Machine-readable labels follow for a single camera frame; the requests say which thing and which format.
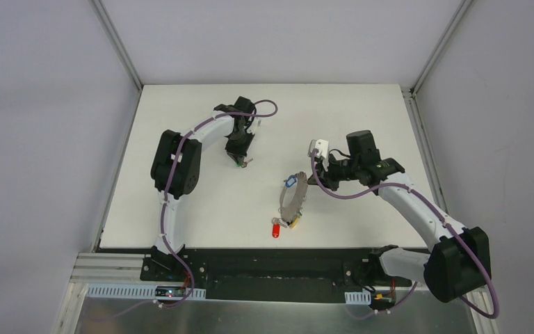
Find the green tag with key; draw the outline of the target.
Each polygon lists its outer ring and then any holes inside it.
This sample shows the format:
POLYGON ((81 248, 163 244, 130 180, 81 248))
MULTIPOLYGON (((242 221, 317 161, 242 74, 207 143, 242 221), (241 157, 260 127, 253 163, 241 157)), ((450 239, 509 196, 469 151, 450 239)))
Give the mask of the green tag with key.
POLYGON ((253 161, 253 158, 245 160, 245 159, 237 159, 236 165, 241 168, 246 168, 250 162, 253 161))

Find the silver key with red tag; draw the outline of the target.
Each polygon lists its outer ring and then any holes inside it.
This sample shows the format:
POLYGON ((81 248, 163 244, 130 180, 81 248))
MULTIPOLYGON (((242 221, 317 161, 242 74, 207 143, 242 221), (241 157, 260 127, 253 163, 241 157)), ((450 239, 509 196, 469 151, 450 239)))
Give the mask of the silver key with red tag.
POLYGON ((274 239, 277 239, 280 237, 281 229, 287 228, 287 224, 277 217, 274 217, 271 223, 273 224, 271 235, 274 239))

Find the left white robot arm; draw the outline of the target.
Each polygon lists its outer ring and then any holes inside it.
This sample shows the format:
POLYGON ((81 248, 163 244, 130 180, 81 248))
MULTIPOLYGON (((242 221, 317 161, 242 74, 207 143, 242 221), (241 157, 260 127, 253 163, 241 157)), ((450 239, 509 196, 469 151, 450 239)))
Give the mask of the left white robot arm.
POLYGON ((190 130, 181 133, 168 129, 162 133, 150 172, 161 204, 159 236, 151 249, 151 258, 167 281, 183 276, 184 263, 175 257, 184 247, 179 207, 200 180, 203 151, 226 138, 227 156, 238 167, 246 167, 256 114, 256 104, 240 96, 233 104, 216 106, 206 120, 190 130))

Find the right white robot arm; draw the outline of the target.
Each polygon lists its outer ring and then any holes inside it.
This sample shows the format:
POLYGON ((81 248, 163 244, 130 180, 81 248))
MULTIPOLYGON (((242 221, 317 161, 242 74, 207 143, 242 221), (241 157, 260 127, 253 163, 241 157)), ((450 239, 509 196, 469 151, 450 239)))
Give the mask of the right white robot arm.
POLYGON ((383 159, 369 130, 346 136, 348 156, 336 159, 328 141, 311 141, 309 184, 333 198, 340 182, 358 181, 366 190, 353 198, 374 193, 389 203, 419 234, 428 253, 385 246, 369 255, 368 279, 384 285, 393 277, 425 284, 432 295, 448 303, 480 287, 494 292, 490 243, 481 228, 468 228, 427 199, 405 169, 393 158, 383 159))

